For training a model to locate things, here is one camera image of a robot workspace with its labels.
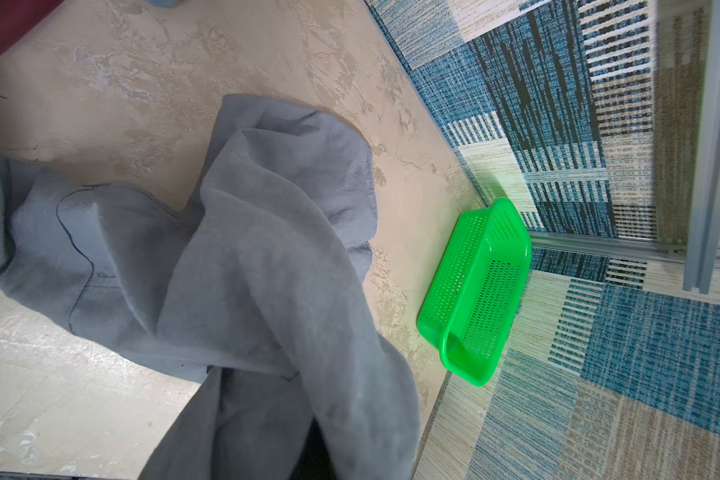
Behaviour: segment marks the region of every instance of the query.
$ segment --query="patterned carpet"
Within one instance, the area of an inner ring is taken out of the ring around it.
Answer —
[[[681,265],[532,268],[494,377],[445,380],[414,479],[720,479],[720,273],[701,296]]]
[[[683,244],[709,0],[365,0],[488,205]]]

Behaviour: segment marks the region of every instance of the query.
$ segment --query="gray fabric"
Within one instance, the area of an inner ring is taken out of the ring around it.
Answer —
[[[313,418],[340,478],[408,475],[414,380],[361,287],[370,159],[332,115],[246,95],[224,98],[180,214],[0,158],[6,295],[156,370],[216,366],[141,478],[288,478]]]

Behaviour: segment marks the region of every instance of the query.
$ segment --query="metal frame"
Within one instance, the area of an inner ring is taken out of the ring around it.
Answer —
[[[537,248],[641,262],[669,262],[672,264],[686,262],[686,248],[679,245],[604,236],[550,234],[547,232],[529,232],[529,234],[531,244]],[[716,252],[714,268],[720,271],[720,249]]]
[[[720,244],[720,0],[712,3],[682,288],[710,292]]]

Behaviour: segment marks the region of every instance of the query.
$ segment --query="green plastic basket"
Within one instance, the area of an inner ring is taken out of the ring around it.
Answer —
[[[417,322],[446,369],[476,386],[488,382],[529,268],[530,236],[508,198],[459,217]]]

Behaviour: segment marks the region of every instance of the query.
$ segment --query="perforated basket side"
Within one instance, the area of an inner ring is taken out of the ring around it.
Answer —
[[[488,236],[492,240],[519,240],[520,232],[506,210],[493,212],[488,222]]]
[[[446,323],[464,279],[474,262],[476,250],[483,239],[486,216],[468,216],[459,221],[443,255],[438,273],[422,306],[419,321]]]
[[[518,282],[520,267],[492,260],[469,320],[462,345],[466,350],[489,358],[497,335],[508,314],[508,304]]]

